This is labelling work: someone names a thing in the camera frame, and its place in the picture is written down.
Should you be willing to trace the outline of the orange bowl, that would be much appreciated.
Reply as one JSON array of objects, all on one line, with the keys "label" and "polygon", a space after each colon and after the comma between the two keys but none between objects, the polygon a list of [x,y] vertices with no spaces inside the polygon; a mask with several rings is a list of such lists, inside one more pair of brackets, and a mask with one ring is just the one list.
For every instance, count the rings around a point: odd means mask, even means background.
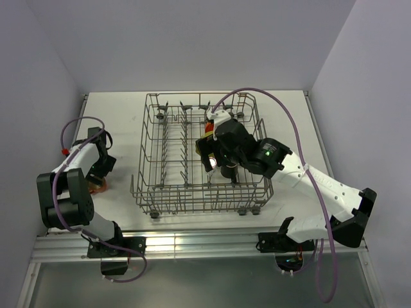
[{"label": "orange bowl", "polygon": [[207,122],[205,124],[205,134],[212,134],[214,130],[214,124],[211,122]]}]

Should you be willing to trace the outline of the dark brown mug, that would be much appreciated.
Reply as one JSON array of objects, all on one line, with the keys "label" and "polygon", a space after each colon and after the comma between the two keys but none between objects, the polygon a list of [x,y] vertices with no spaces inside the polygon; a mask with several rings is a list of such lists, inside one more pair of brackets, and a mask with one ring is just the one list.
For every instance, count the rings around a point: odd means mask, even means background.
[{"label": "dark brown mug", "polygon": [[238,165],[221,166],[220,173],[224,178],[231,181],[231,184],[238,183]]}]

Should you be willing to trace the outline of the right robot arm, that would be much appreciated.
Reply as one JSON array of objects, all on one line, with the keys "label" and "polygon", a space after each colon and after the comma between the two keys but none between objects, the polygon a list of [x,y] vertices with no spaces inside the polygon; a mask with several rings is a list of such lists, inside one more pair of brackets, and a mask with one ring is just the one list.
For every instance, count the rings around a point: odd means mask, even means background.
[{"label": "right robot arm", "polygon": [[257,140],[239,122],[231,119],[196,141],[196,151],[207,172],[218,166],[241,166],[253,175],[285,184],[319,201],[322,213],[305,219],[286,218],[279,230],[259,237],[261,252],[312,250],[317,239],[331,238],[357,248],[370,218],[377,194],[370,188],[349,187],[302,162],[288,146],[273,138]]}]

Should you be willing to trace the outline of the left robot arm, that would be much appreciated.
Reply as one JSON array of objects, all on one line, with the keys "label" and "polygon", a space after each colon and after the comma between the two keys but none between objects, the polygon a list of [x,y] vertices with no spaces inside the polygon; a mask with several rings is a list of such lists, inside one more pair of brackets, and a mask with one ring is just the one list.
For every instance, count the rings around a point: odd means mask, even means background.
[{"label": "left robot arm", "polygon": [[110,256],[123,253],[125,240],[115,221],[101,217],[94,209],[91,194],[105,189],[106,176],[116,159],[108,154],[110,134],[100,127],[88,129],[87,138],[77,140],[66,159],[36,179],[40,215],[46,228],[82,232],[92,241],[102,241]]}]

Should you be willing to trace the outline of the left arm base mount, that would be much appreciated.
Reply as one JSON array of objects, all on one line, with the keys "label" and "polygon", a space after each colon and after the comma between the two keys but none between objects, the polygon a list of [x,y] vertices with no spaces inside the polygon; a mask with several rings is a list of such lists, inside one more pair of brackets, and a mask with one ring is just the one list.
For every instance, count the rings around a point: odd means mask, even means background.
[{"label": "left arm base mount", "polygon": [[87,250],[87,258],[100,260],[100,271],[106,278],[124,275],[133,257],[141,258],[144,264],[143,272],[145,272],[147,268],[146,238],[143,236],[124,237],[122,245],[121,248],[113,248],[91,241]]}]

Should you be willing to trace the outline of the clear drinking glass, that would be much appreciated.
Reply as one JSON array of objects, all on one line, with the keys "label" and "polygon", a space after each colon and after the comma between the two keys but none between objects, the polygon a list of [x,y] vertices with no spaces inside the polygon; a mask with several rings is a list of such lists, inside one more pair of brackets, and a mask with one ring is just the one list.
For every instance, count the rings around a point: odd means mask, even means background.
[{"label": "clear drinking glass", "polygon": [[212,169],[215,169],[217,167],[217,161],[214,157],[209,157],[209,163],[210,163]]}]

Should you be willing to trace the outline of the orange brown mug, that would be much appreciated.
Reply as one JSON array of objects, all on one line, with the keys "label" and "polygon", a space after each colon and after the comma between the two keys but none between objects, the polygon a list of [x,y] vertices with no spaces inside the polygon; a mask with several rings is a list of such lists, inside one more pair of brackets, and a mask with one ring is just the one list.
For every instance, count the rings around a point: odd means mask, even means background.
[{"label": "orange brown mug", "polygon": [[88,182],[88,190],[90,194],[97,194],[97,193],[103,193],[108,189],[107,181],[106,179],[103,179],[102,184],[94,184],[92,182]]}]

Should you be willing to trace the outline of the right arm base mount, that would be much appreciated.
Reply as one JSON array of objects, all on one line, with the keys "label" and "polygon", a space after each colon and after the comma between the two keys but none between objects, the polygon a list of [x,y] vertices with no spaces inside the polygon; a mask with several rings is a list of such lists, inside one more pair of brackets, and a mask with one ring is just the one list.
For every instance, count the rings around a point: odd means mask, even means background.
[{"label": "right arm base mount", "polygon": [[256,250],[261,253],[309,252],[315,249],[314,240],[297,243],[286,236],[287,227],[281,226],[277,232],[260,232]]}]

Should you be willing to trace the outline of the green dotted plate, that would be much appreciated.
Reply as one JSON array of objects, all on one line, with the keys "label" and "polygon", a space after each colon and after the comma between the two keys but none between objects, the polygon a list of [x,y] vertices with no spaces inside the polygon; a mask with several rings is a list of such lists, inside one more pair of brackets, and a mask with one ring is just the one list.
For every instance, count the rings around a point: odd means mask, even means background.
[{"label": "green dotted plate", "polygon": [[196,152],[200,155],[201,160],[208,158],[213,153],[213,149],[209,144],[209,136],[203,136],[197,139],[195,146]]}]

